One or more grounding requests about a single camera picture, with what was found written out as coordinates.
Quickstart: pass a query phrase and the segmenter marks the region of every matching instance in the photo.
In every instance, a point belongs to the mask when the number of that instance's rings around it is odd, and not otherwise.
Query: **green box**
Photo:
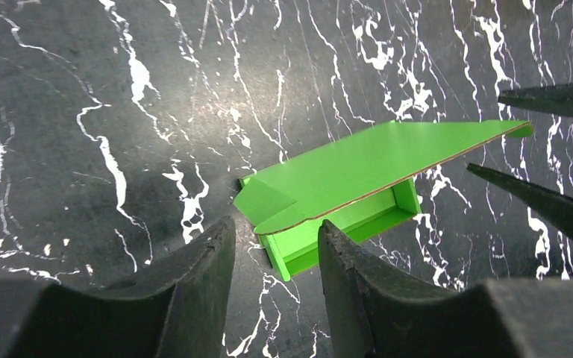
[[[284,280],[318,262],[317,230],[331,220],[355,242],[420,213],[413,177],[526,121],[387,122],[241,180],[234,205],[255,226]]]

